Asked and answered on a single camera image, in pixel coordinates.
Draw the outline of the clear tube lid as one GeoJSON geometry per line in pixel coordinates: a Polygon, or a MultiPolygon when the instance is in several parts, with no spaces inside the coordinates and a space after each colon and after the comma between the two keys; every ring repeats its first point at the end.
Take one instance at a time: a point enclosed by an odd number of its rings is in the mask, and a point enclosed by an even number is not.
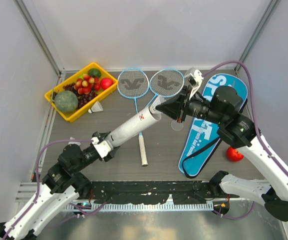
{"type": "Polygon", "coordinates": [[[175,131],[180,131],[183,129],[183,123],[182,122],[177,122],[176,120],[173,120],[171,122],[171,128],[175,131]]]}

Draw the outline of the white shuttlecock tube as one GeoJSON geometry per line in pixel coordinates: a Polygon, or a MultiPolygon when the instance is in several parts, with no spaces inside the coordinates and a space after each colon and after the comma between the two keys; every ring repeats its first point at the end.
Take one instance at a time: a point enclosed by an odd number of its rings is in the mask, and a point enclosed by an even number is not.
{"type": "Polygon", "coordinates": [[[109,133],[105,140],[114,148],[118,147],[160,121],[161,117],[159,111],[151,113],[149,107],[146,107],[109,133]]]}

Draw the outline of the white shuttlecock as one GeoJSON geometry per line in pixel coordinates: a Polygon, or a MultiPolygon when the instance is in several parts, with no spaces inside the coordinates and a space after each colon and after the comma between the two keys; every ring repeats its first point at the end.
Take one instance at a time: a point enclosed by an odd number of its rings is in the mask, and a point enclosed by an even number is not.
{"type": "Polygon", "coordinates": [[[161,114],[159,110],[157,110],[157,106],[164,103],[166,100],[163,96],[157,96],[154,101],[149,106],[149,111],[151,114],[161,114]]]}
{"type": "Polygon", "coordinates": [[[96,113],[96,112],[102,112],[103,111],[103,106],[99,101],[97,101],[89,110],[88,113],[96,113]]]}

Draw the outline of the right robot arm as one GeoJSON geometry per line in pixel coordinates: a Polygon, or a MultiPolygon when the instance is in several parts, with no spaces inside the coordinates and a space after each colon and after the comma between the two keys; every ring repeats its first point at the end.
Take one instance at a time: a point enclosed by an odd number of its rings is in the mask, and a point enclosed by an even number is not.
{"type": "Polygon", "coordinates": [[[189,99],[190,87],[183,87],[175,97],[156,106],[173,120],[186,116],[218,125],[220,139],[242,153],[266,178],[267,184],[238,178],[226,171],[210,180],[210,192],[216,197],[237,195],[260,205],[275,218],[288,222],[288,167],[268,146],[254,122],[239,112],[243,99],[231,86],[220,86],[208,101],[189,99]]]}

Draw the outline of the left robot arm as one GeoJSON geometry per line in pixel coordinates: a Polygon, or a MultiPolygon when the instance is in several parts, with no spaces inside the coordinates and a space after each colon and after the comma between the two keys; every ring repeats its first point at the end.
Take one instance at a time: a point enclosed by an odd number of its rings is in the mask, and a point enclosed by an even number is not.
{"type": "Polygon", "coordinates": [[[113,146],[110,133],[95,132],[89,147],[81,149],[68,144],[59,155],[26,205],[9,221],[0,222],[0,238],[3,240],[33,240],[48,223],[69,203],[90,196],[92,185],[81,170],[96,160],[113,158],[117,147],[113,146]]]}

